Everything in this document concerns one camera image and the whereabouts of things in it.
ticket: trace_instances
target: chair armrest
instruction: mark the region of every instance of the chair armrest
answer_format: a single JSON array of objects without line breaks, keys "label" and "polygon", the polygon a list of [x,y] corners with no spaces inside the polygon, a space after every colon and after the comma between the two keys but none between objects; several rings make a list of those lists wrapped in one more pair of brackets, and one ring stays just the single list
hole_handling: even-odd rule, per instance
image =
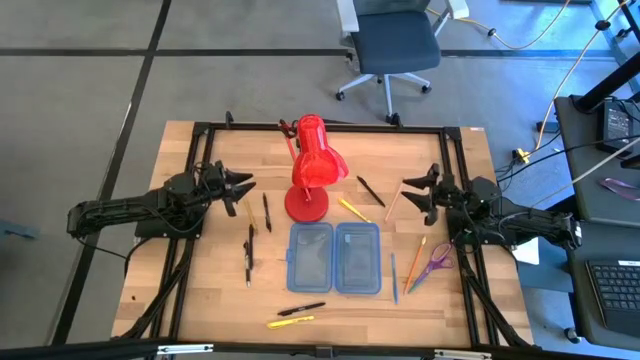
[{"label": "chair armrest", "polygon": [[353,0],[336,0],[336,5],[338,7],[338,16],[340,17],[342,36],[344,37],[349,35],[349,33],[360,31]]},{"label": "chair armrest", "polygon": [[445,0],[452,19],[469,17],[469,7],[465,0]]}]

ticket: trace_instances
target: wooden tabletop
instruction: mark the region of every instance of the wooden tabletop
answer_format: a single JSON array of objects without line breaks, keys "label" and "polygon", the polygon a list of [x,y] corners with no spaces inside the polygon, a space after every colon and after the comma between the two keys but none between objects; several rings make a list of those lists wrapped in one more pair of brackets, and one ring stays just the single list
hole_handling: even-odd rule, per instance
[{"label": "wooden tabletop", "polygon": [[[184,170],[193,122],[167,122],[151,179],[151,188],[162,186],[171,175]],[[484,130],[462,128],[469,177],[495,180]],[[442,219],[423,225],[424,214],[402,196],[387,223],[386,208],[356,180],[359,175],[390,204],[402,178],[423,176],[432,163],[442,164],[435,135],[329,133],[329,144],[349,166],[349,176],[329,186],[329,212],[322,220],[335,227],[359,221],[338,204],[343,197],[381,231],[382,290],[374,296],[293,293],[287,290],[285,253],[293,221],[284,209],[284,195],[291,186],[292,160],[281,133],[276,131],[216,131],[212,162],[222,160],[234,171],[254,174],[256,187],[245,196],[258,224],[254,239],[255,265],[252,285],[245,285],[243,242],[249,218],[241,204],[238,216],[227,216],[221,202],[207,213],[202,237],[195,245],[188,278],[179,338],[189,341],[249,342],[265,344],[333,344],[384,346],[470,346],[460,274],[456,267],[441,269],[410,295],[403,295],[411,263],[426,234],[417,271],[432,249],[448,240]],[[453,144],[452,166],[457,169]],[[273,232],[265,228],[262,194],[269,199]],[[167,239],[153,239],[140,247],[129,265],[113,335],[128,330],[158,290]],[[509,323],[525,340],[532,341],[518,274],[512,257],[497,246],[484,246],[491,295]],[[395,253],[399,304],[393,302],[391,253]],[[297,313],[316,320],[270,330],[266,324],[281,320],[280,310],[326,301],[323,308]],[[169,327],[171,298],[161,334]],[[481,339],[486,342],[482,307],[475,301]]]}]

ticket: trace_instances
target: blue plastic container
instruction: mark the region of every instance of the blue plastic container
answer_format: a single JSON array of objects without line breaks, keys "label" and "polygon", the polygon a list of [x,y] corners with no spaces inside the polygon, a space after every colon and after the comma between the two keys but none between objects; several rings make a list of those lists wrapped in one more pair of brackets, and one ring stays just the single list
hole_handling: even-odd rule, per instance
[{"label": "blue plastic container", "polygon": [[329,292],[332,269],[333,226],[293,224],[287,250],[287,288],[293,292]]},{"label": "blue plastic container", "polygon": [[335,284],[343,294],[377,294],[380,229],[373,223],[296,223],[287,249],[287,289],[326,293]]},{"label": "blue plastic container", "polygon": [[343,294],[377,294],[382,288],[380,229],[374,223],[336,227],[333,278]]}]

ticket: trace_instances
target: lamp base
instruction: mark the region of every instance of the lamp base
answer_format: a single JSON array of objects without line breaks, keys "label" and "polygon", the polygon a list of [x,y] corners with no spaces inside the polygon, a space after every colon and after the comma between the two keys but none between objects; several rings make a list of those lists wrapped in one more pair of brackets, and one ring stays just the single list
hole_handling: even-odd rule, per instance
[{"label": "lamp base", "polygon": [[323,188],[308,189],[311,200],[307,200],[304,189],[292,186],[284,197],[284,208],[296,222],[320,221],[329,210],[329,195]]}]

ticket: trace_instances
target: pen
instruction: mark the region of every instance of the pen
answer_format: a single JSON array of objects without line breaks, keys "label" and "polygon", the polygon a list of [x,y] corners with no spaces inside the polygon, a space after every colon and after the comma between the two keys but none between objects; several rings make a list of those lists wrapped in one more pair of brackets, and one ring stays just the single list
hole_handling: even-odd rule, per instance
[{"label": "pen", "polygon": [[251,268],[249,264],[249,242],[244,242],[244,276],[247,282],[247,287],[251,287]]},{"label": "pen", "polygon": [[249,270],[253,270],[253,225],[249,225]]},{"label": "pen", "polygon": [[315,303],[315,304],[300,306],[300,307],[293,308],[293,309],[287,309],[287,310],[280,311],[278,313],[278,315],[287,316],[287,315],[291,315],[291,314],[293,314],[295,312],[298,312],[298,311],[305,311],[305,310],[309,310],[309,309],[315,309],[317,307],[324,306],[325,304],[326,303],[324,301],[322,301],[322,302]]},{"label": "pen", "polygon": [[396,281],[396,254],[391,253],[391,274],[393,276],[393,302],[398,305],[398,283]]},{"label": "pen", "polygon": [[303,316],[303,317],[299,317],[299,318],[295,318],[295,319],[274,321],[274,322],[268,323],[267,327],[269,329],[278,329],[278,328],[281,328],[281,327],[286,326],[286,325],[295,324],[295,323],[297,323],[299,321],[308,321],[308,320],[313,320],[313,319],[315,319],[314,316]]},{"label": "pen", "polygon": [[386,205],[384,204],[384,201],[382,201],[382,199],[380,199],[380,197],[378,196],[378,194],[375,193],[375,191],[373,191],[373,189],[369,186],[369,184],[367,184],[366,181],[364,181],[363,178],[361,178],[360,176],[356,176],[356,179],[358,179],[358,181],[360,181],[360,183],[362,184],[362,186],[364,186],[365,189],[367,189],[367,191],[369,192],[369,194],[371,194],[371,196],[373,196],[374,199],[376,199],[376,201],[378,202],[378,204],[382,205],[382,207],[386,207]]},{"label": "pen", "polygon": [[264,203],[264,215],[267,223],[267,230],[271,232],[271,217],[269,216],[269,204],[267,203],[267,194],[265,193],[262,193],[262,202]]},{"label": "pen", "polygon": [[347,202],[347,200],[343,199],[343,198],[338,198],[338,201],[340,202],[340,205],[344,206],[345,208],[347,208],[347,210],[351,211],[352,213],[356,214],[360,219],[362,219],[363,221],[366,222],[371,222],[369,219],[367,219],[366,217],[364,217],[364,215],[362,215],[360,213],[360,211],[356,210],[356,208],[354,208],[351,204],[349,204]]}]

